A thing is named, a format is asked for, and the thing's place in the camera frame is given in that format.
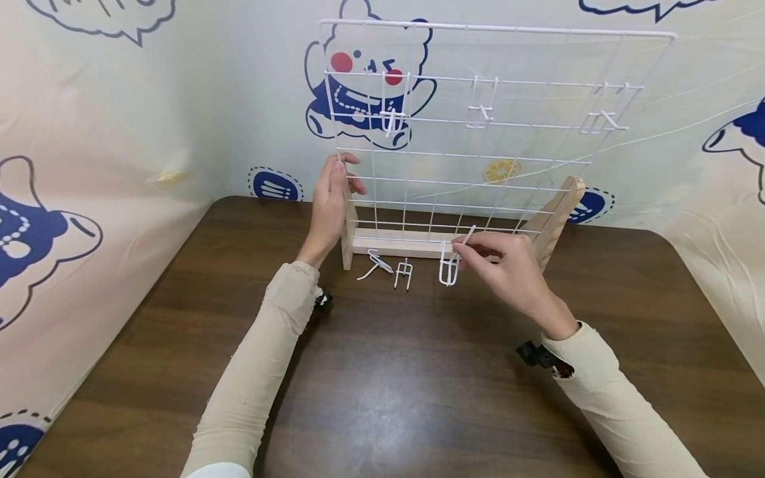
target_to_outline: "brown tabletop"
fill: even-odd
[[[42,441],[20,478],[179,476],[191,434],[310,204],[218,201]],[[395,267],[396,259],[389,261]],[[476,278],[409,293],[339,248],[272,410],[256,476],[619,476],[549,372],[538,339]],[[765,389],[675,250],[652,232],[568,226],[545,273],[707,474],[765,476]]]

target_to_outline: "white wire hook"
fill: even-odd
[[[393,273],[393,268],[389,266],[388,264],[386,264],[386,262],[380,258],[377,252],[377,249],[367,249],[366,253],[369,254],[369,260],[372,261],[374,265],[366,274],[356,278],[357,281],[363,281],[364,279],[368,278],[369,275],[372,274],[372,272],[374,272],[374,270],[378,267],[384,270],[385,272],[387,272],[388,274]]]
[[[396,289],[399,286],[399,275],[408,275],[406,279],[406,290],[409,291],[409,284],[412,282],[412,269],[414,267],[409,264],[409,258],[404,258],[404,262],[399,262],[399,267],[396,268],[396,281],[393,282],[393,288]]]
[[[473,224],[473,227],[470,228],[470,232],[465,236],[465,239],[463,239],[462,243],[466,244],[467,241],[470,240],[470,237],[473,235],[473,232],[476,230],[476,225]],[[457,284],[457,275],[460,271],[460,260],[461,257],[456,252],[453,252],[451,255],[451,258],[449,260],[446,260],[446,241],[441,241],[441,264],[438,266],[438,281],[441,282],[446,287],[451,287],[452,285]]]

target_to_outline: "blue cartoon character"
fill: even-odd
[[[247,181],[250,195],[265,199],[299,201],[303,199],[303,187],[290,174],[270,167],[258,166],[249,170]]]
[[[175,15],[175,0],[27,0],[38,13],[70,31],[125,37],[139,47]]]
[[[43,423],[49,424],[50,419],[29,410],[0,417],[0,478],[10,478],[29,458],[45,434]]]
[[[380,20],[367,0],[343,0],[340,17]],[[427,23],[421,18],[413,21]],[[308,46],[305,79],[314,100],[305,112],[305,122],[316,136],[365,138],[390,150],[409,143],[412,130],[404,115],[420,113],[437,84],[430,79],[407,81],[406,76],[422,75],[433,30],[385,27],[380,33],[382,42],[366,41],[369,28],[335,24],[323,44],[315,41]],[[325,67],[330,71],[326,77]]]
[[[35,287],[101,244],[98,224],[47,210],[34,191],[34,166],[24,156],[0,161],[0,331],[24,312]]]
[[[702,146],[708,153],[741,153],[757,166],[759,199],[765,204],[765,99],[757,109],[740,116],[717,130]]]
[[[688,8],[717,0],[579,0],[579,8],[596,15],[625,12],[632,15],[653,13],[656,23],[676,8]]]
[[[616,197],[608,191],[588,187],[579,204],[568,215],[569,224],[582,224],[603,216],[614,208]]]

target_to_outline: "arm sleeve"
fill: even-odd
[[[574,368],[556,377],[626,478],[706,477],[675,432],[619,370],[619,360],[587,324],[566,340],[542,344]]]
[[[192,473],[208,476],[204,474],[208,465],[222,463],[237,473],[243,467],[247,476],[252,474],[265,421],[298,337],[311,318],[318,280],[319,272],[304,262],[284,264],[271,280],[255,323],[202,414],[183,478]]]

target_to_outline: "wooden stand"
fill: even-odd
[[[552,251],[558,243],[568,214],[579,204],[579,200],[584,195],[584,181],[568,177],[561,189],[562,191],[559,191],[542,208],[542,211],[552,214],[537,213],[523,226],[527,231],[539,231],[538,234],[530,232],[526,234],[532,240],[534,256],[542,271],[545,271]],[[346,194],[346,199],[348,198],[350,198],[349,190]],[[377,249],[380,255],[439,259],[441,241],[447,242],[447,252],[451,253],[451,240],[457,237],[457,234],[448,232],[430,232],[430,242],[423,242],[428,238],[427,232],[356,228],[354,221],[357,218],[356,207],[347,201],[346,226],[341,237],[343,268],[347,271],[350,270],[353,254],[366,254],[367,249]]]

